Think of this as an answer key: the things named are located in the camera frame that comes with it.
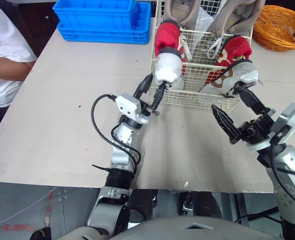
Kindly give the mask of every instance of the orange wicker basket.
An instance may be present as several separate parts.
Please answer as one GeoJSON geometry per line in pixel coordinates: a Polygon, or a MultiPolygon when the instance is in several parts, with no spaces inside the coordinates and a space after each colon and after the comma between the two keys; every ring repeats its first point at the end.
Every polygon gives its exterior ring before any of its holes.
{"type": "Polygon", "coordinates": [[[253,38],[261,46],[276,52],[295,49],[295,11],[265,5],[254,24],[253,38]]]}

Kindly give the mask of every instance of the table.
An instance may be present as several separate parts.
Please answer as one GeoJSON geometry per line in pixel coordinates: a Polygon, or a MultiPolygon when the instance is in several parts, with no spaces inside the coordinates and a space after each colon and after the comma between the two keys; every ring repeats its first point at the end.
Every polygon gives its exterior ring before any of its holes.
{"type": "MultiPolygon", "coordinates": [[[[261,101],[280,114],[295,102],[295,50],[272,52],[252,42],[261,101]]],[[[133,93],[150,73],[147,45],[66,42],[56,30],[0,124],[0,182],[101,187],[112,147],[90,119],[101,94],[133,93]]],[[[144,129],[134,188],[270,193],[265,168],[243,142],[230,145],[212,113],[162,105],[144,129]]],[[[97,106],[97,124],[110,133],[115,103],[97,106]]],[[[256,118],[244,104],[230,113],[239,126],[256,118]]],[[[295,134],[288,142],[295,146],[295,134]]]]}

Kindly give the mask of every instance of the stacked blue crate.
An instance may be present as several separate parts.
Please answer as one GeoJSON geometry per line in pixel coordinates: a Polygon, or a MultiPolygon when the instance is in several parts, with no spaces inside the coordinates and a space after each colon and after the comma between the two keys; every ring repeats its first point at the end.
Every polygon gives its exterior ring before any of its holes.
{"type": "Polygon", "coordinates": [[[151,5],[135,0],[58,0],[57,29],[66,41],[146,44],[151,5]]]}

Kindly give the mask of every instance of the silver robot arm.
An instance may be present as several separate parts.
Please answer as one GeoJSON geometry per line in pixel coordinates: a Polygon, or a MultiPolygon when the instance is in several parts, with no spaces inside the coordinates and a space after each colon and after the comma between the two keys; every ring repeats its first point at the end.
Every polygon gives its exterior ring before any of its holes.
{"type": "Polygon", "coordinates": [[[258,160],[266,167],[272,180],[274,195],[281,216],[282,236],[295,239],[295,148],[286,141],[295,132],[295,104],[291,103],[274,122],[274,109],[265,107],[247,88],[237,87],[243,102],[257,115],[256,120],[243,123],[236,128],[229,116],[217,106],[213,114],[228,134],[231,144],[245,141],[251,151],[257,151],[258,160]]]}
{"type": "Polygon", "coordinates": [[[141,100],[143,93],[147,93],[153,80],[153,75],[148,75],[138,86],[134,95],[127,93],[118,97],[110,94],[99,96],[92,107],[91,118],[98,134],[113,146],[112,160],[109,168],[93,165],[101,170],[106,170],[105,185],[100,189],[98,198],[88,218],[87,226],[76,229],[61,240],[103,240],[110,239],[128,229],[130,209],[127,202],[130,197],[130,185],[138,169],[141,154],[136,149],[139,134],[143,125],[148,124],[151,114],[156,116],[164,91],[165,83],[160,85],[151,105],[141,100]],[[109,140],[98,129],[95,122],[95,106],[104,97],[113,100],[118,110],[122,113],[119,123],[112,129],[109,140]]]}

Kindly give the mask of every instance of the metal floor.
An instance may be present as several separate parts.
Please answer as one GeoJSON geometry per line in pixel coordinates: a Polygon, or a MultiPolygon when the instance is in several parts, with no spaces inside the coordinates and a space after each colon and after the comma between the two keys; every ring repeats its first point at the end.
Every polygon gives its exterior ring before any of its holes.
{"type": "MultiPolygon", "coordinates": [[[[0,183],[0,240],[28,240],[34,230],[45,227],[45,222],[48,221],[53,240],[75,228],[85,226],[99,193],[98,188],[57,187],[53,194],[6,220],[41,199],[53,188],[52,186],[0,183]]],[[[233,195],[219,192],[213,194],[224,219],[235,220],[237,214],[233,195]]],[[[177,198],[177,193],[159,190],[153,217],[177,216],[177,198]]],[[[272,194],[247,193],[244,194],[244,198],[249,214],[276,206],[272,194]]],[[[277,237],[281,232],[281,227],[268,219],[251,221],[250,227],[277,237]]]]}

